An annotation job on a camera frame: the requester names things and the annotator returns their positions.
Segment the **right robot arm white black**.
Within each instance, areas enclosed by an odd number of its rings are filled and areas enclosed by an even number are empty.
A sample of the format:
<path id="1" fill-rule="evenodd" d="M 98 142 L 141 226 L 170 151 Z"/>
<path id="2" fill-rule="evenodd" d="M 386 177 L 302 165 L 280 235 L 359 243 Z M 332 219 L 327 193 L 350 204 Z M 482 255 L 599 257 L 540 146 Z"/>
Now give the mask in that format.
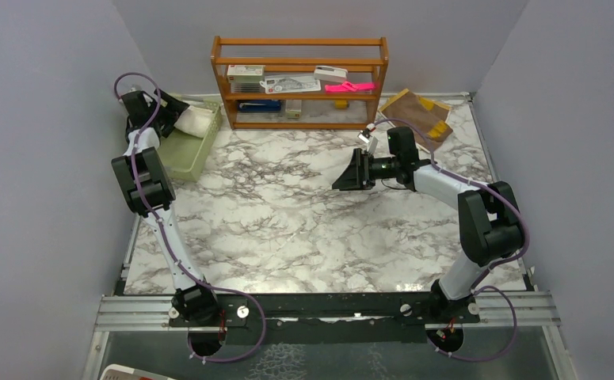
<path id="1" fill-rule="evenodd" d="M 411 127 L 387 130 L 389 156 L 373 154 L 373 125 L 359 137 L 366 149 L 353 150 L 351 160 L 332 184 L 339 191 L 363 191 L 377 181 L 390 178 L 404 188 L 447 204 L 458 213 L 462 254 L 450 269 L 431 286 L 429 315 L 446 322 L 459 313 L 472 296 L 471 289 L 496 264 L 520 253 L 527 246 L 527 232 L 521 221 L 511 187 L 499 181 L 486 184 L 467 180 L 437 166 L 432 158 L 419 157 Z"/>

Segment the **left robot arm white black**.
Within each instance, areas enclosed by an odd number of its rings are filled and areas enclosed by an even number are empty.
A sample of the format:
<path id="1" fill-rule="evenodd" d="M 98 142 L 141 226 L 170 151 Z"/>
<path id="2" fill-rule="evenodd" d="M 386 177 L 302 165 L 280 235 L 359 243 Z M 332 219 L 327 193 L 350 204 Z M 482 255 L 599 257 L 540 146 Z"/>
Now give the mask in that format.
<path id="1" fill-rule="evenodd" d="M 166 94 L 166 104 L 153 95 L 132 89 L 120 96 L 128 112 L 128 148 L 111 161 L 120 190 L 130 211 L 151 228 L 162 249 L 174 283 L 170 314 L 196 325 L 218 320 L 221 307 L 202 271 L 193 263 L 191 250 L 177 224 L 172 183 L 158 155 L 161 137 L 167 136 L 188 105 Z"/>

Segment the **brown yellow cloth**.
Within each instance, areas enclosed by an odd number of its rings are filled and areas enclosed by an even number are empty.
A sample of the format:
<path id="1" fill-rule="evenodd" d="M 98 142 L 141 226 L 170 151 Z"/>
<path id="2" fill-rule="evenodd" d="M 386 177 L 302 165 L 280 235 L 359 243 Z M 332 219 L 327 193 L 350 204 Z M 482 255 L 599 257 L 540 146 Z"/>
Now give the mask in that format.
<path id="1" fill-rule="evenodd" d="M 392 119 L 402 119 L 414 125 L 428 141 L 416 131 L 416 141 L 426 149 L 436 150 L 453 133 L 447 123 L 450 107 L 438 101 L 421 97 L 404 89 L 389 98 L 380 108 L 381 113 Z"/>

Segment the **white towel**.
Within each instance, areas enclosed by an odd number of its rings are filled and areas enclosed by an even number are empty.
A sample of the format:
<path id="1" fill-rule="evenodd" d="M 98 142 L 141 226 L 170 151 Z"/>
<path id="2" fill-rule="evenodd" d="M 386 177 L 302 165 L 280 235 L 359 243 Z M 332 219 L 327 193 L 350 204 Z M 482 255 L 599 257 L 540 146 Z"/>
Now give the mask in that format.
<path id="1" fill-rule="evenodd" d="M 177 130 L 200 139 L 203 139 L 212 124 L 214 113 L 207 108 L 189 105 L 181 113 L 174 126 Z"/>

